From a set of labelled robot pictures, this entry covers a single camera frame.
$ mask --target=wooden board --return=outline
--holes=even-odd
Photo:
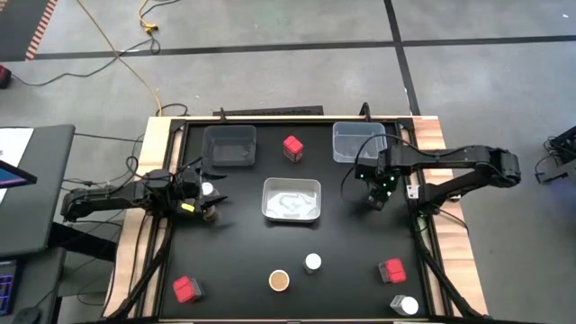
[[[229,120],[241,121],[249,118],[250,120],[341,120],[341,121],[357,121],[362,120],[362,116],[230,116]],[[444,149],[445,143],[440,129],[440,122],[437,117],[427,116],[373,116],[373,120],[389,120],[399,118],[412,118],[414,121],[416,137],[418,146],[421,149]],[[164,162],[164,155],[167,150],[168,136],[170,132],[171,117],[152,117],[148,120],[148,127],[146,128],[146,135],[142,144],[142,149],[139,157],[139,174],[162,168]],[[218,121],[220,117],[187,117],[187,120],[197,121]],[[180,146],[181,134],[178,131],[175,134],[175,146]],[[170,161],[171,169],[176,167],[177,152],[179,149],[173,149],[173,156]],[[425,179],[427,182],[438,184],[452,178],[451,170],[427,170],[425,171]],[[444,204],[443,209],[451,212],[457,217],[464,219],[462,209],[459,203],[447,202]],[[144,255],[149,243],[150,225],[151,221],[145,220],[143,210],[130,210],[126,214],[124,220],[124,227],[122,229],[118,253],[115,265],[115,279],[113,285],[109,287],[112,290],[110,301],[104,311],[104,316],[114,312],[126,298],[129,292],[129,285],[132,278],[132,285],[134,285],[140,278],[142,267],[144,265]],[[137,236],[140,229],[142,220],[145,220],[140,238],[137,242]],[[160,227],[157,235],[157,242],[155,248],[158,249],[159,242],[164,235],[164,227]],[[486,304],[482,294],[480,279],[474,263],[472,247],[470,240],[465,229],[461,225],[454,223],[452,220],[436,216],[436,233],[440,246],[440,253],[443,258],[445,272],[454,283],[454,286],[462,294],[462,296],[480,313],[487,313]],[[134,261],[134,254],[136,246],[138,245],[138,255]],[[436,313],[443,314],[442,300],[440,298],[439,286],[430,273],[431,278],[430,286],[434,304],[436,306]],[[152,278],[148,285],[147,295],[145,299],[143,316],[151,316],[153,310],[153,302],[156,298],[156,285],[158,283],[158,274]]]

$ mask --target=floor tape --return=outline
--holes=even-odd
[[[50,23],[50,17],[52,16],[52,13],[54,13],[54,9],[56,9],[57,1],[58,0],[49,0],[48,3],[46,4],[46,8],[44,9],[44,13],[40,18],[38,27],[36,27],[36,32],[34,33],[34,36],[32,36],[32,39],[30,40],[30,45],[26,50],[27,61],[34,59],[34,56],[36,56],[36,51],[40,46],[42,36],[44,35],[44,32],[46,31],[46,29],[48,28],[48,24]]]

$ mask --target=black floor line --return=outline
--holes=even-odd
[[[383,41],[335,41],[335,42],[314,42],[314,43],[297,43],[297,44],[269,44],[269,45],[242,45],[242,46],[224,46],[224,47],[205,47],[205,48],[183,48],[183,49],[162,49],[155,55],[194,55],[194,54],[226,54],[226,53],[258,53],[271,51],[286,50],[348,50],[348,49],[374,49],[394,46],[390,40]],[[142,57],[151,56],[148,49],[131,50],[124,54],[124,57]],[[38,53],[35,59],[95,59],[95,58],[112,58],[113,52],[96,51],[96,52],[76,52],[76,53]]]
[[[398,57],[398,65],[400,66],[402,82],[404,83],[404,89],[406,90],[406,96],[408,97],[409,108],[412,114],[420,115],[418,99],[416,98],[416,90],[414,90],[412,76],[410,75],[410,68],[408,67],[408,60],[406,59],[406,53],[404,52],[404,47],[402,46],[402,37],[400,36],[400,28],[398,27],[398,20],[396,19],[396,13],[394,12],[394,7],[392,6],[392,0],[384,0],[384,4],[386,5],[386,13],[388,14],[388,22],[390,23],[392,40],[395,44],[396,56]]]
[[[298,44],[269,44],[269,45],[238,45],[205,48],[162,49],[157,55],[195,55],[195,54],[226,54],[226,53],[256,53],[283,50],[350,50],[350,49],[381,49],[395,47],[398,43],[403,48],[433,47],[433,46],[467,46],[467,45],[501,45],[501,44],[529,44],[547,42],[576,41],[576,35],[535,36],[535,37],[506,37],[482,39],[454,39],[454,40],[360,40],[337,42],[313,42]],[[0,54],[0,61],[12,62],[23,60],[24,54]],[[102,59],[113,58],[110,50],[70,53],[37,53],[34,59]],[[134,50],[124,54],[124,57],[152,56],[148,49]]]
[[[429,46],[465,46],[465,45],[500,45],[500,44],[525,44],[542,42],[576,41],[576,35],[557,36],[524,36],[505,38],[479,38],[479,39],[453,39],[453,40],[405,40],[404,47],[429,47]]]

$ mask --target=wooden table frame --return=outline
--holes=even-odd
[[[230,121],[360,121],[364,116],[230,116]],[[416,142],[420,149],[445,149],[444,138],[440,128],[440,122],[435,116],[373,116],[374,121],[412,119]],[[162,168],[165,164],[167,152],[168,136],[174,134],[173,147],[169,161],[170,171],[175,172],[178,163],[178,154],[182,140],[180,130],[171,131],[170,125],[173,119],[217,122],[220,117],[152,117],[148,120],[148,127],[142,144],[139,157],[138,174],[143,175],[151,170]],[[409,140],[408,133],[403,132],[402,137]],[[424,171],[424,179],[427,183],[441,184],[453,177],[452,170],[449,169],[429,169]],[[416,174],[410,177],[413,184],[418,182]],[[442,208],[451,212],[460,219],[464,219],[459,202],[446,202]],[[151,233],[152,219],[145,215],[142,209],[128,210],[124,219],[118,250],[116,255],[114,280],[109,286],[110,300],[104,310],[104,316],[114,312],[126,298],[130,285],[138,281],[142,274],[145,256],[149,248],[149,238]],[[154,251],[156,252],[165,234],[166,222],[160,222],[157,228]],[[474,256],[470,240],[466,230],[453,220],[436,216],[433,229],[436,232],[437,244],[446,275],[450,278],[460,294],[470,303],[470,305],[481,314],[486,314],[486,304],[482,294],[480,279],[476,270]],[[423,232],[425,241],[429,245],[427,230]],[[442,293],[438,282],[432,272],[428,269],[428,280],[434,310],[436,314],[446,314],[442,303]],[[154,274],[148,284],[146,296],[142,304],[141,316],[152,316],[154,300],[156,298],[158,285],[158,271]]]

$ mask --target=yellow cable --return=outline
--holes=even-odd
[[[96,26],[96,28],[98,29],[98,31],[100,32],[100,34],[102,34],[102,36],[104,37],[104,39],[106,40],[106,42],[108,43],[108,46],[110,46],[110,48],[112,49],[112,53],[114,53],[114,56],[116,56],[116,58],[126,67],[128,68],[128,70],[130,70],[134,76],[136,76],[138,78],[138,80],[140,80],[140,82],[142,84],[144,84],[144,86],[146,86],[146,88],[150,91],[150,93],[152,94],[152,96],[154,96],[154,99],[156,99],[156,103],[158,105],[158,116],[162,116],[162,103],[160,102],[160,98],[158,98],[158,94],[156,93],[156,91],[154,89],[152,89],[152,87],[146,82],[144,81],[144,79],[142,78],[142,76],[140,76],[131,66],[128,65],[128,63],[124,62],[124,60],[120,57],[120,55],[118,55],[118,52],[116,51],[116,49],[114,48],[114,46],[112,45],[112,43],[110,42],[110,40],[108,40],[108,37],[106,37],[106,34],[104,33],[104,31],[102,30],[102,28],[100,28],[100,25],[98,24],[98,22],[96,22],[96,20],[94,19],[94,17],[90,14],[90,12],[88,12],[88,9],[86,9],[86,7],[84,6],[82,0],[76,0],[78,2],[78,4],[82,7],[82,10],[84,10],[84,12],[88,15],[88,17],[90,18],[90,20],[92,21],[92,23],[94,23],[94,25]]]
[[[155,23],[145,22],[144,19],[142,18],[142,9],[144,9],[148,1],[149,0],[144,0],[144,2],[142,2],[142,4],[140,5],[140,8],[138,9],[138,20],[140,21],[140,24],[144,26],[144,30],[148,34],[151,34],[154,30],[158,28],[158,26]]]

